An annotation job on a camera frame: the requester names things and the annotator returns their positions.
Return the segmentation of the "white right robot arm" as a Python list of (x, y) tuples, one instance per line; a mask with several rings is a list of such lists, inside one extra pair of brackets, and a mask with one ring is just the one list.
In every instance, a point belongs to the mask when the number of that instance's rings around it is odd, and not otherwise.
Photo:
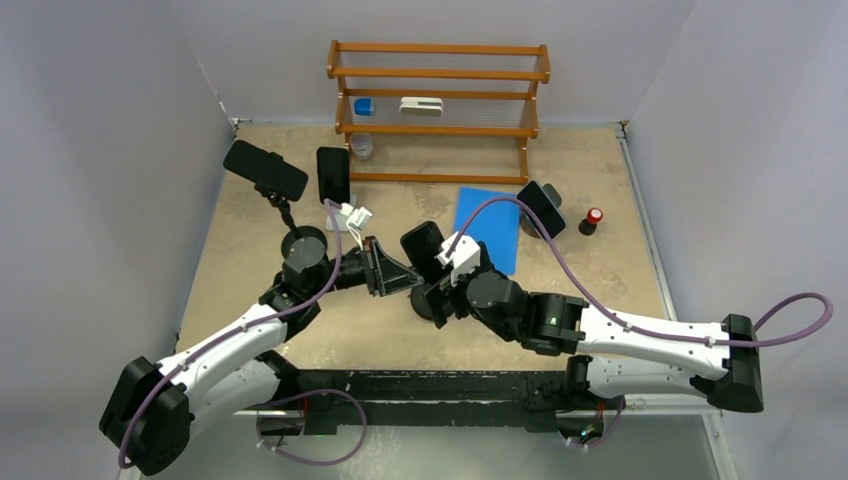
[(449, 316), (470, 316), (506, 342), (543, 356), (567, 355), (561, 392), (576, 407), (596, 398), (671, 393), (733, 412), (764, 409), (755, 330), (743, 315), (694, 324), (604, 315), (580, 297), (527, 292), (496, 270), (416, 287), (411, 305), (438, 328)]

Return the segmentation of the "black round-base phone stand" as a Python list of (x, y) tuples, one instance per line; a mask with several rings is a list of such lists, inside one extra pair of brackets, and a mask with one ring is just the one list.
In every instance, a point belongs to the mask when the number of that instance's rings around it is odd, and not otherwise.
[(436, 318), (442, 316), (438, 312), (438, 305), (435, 303), (435, 298), (430, 294), (433, 286), (430, 284), (422, 284), (412, 288), (409, 295), (410, 304), (415, 314), (421, 319), (433, 322)]

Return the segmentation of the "black smartphone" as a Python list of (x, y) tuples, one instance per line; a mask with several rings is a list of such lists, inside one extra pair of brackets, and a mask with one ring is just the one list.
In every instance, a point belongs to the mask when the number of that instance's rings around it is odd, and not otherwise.
[(426, 285), (434, 285), (445, 275), (444, 266), (437, 258), (444, 240), (440, 228), (431, 220), (422, 222), (400, 238), (400, 245), (411, 266)]

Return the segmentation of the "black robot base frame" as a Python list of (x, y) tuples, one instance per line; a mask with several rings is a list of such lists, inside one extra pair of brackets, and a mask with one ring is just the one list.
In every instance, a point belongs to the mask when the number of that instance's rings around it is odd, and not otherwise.
[(517, 427), (554, 433), (559, 415), (625, 408), (568, 384), (561, 371), (405, 371), (241, 368), (189, 402), (194, 434), (242, 410), (294, 411), (305, 394), (305, 432), (340, 426)]

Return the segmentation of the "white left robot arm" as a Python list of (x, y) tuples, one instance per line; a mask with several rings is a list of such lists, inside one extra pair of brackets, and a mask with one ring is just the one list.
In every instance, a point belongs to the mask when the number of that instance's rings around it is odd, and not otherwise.
[(119, 450), (120, 468), (155, 475), (185, 449), (216, 403), (203, 398), (227, 377), (262, 379), (259, 395), (272, 408), (297, 399), (298, 382), (273, 371), (258, 356), (303, 331), (320, 311), (319, 299), (334, 290), (365, 286), (388, 296), (423, 284), (413, 268), (388, 256), (367, 237), (335, 259), (315, 237), (294, 240), (273, 285), (244, 314), (197, 345), (157, 362), (140, 356), (121, 371), (99, 421), (101, 433)]

